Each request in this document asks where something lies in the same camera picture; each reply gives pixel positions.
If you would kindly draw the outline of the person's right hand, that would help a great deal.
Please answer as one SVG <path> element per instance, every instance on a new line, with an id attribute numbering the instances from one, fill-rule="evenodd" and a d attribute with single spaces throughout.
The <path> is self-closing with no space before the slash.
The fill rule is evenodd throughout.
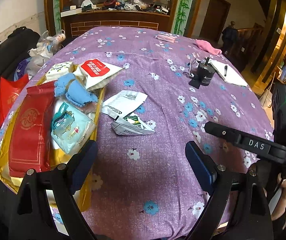
<path id="1" fill-rule="evenodd" d="M 267 196 L 267 191 L 264 189 L 264 193 L 268 202 L 268 207 L 272 221 L 280 218 L 286 210 L 286 179 L 280 185 L 273 196 Z"/>

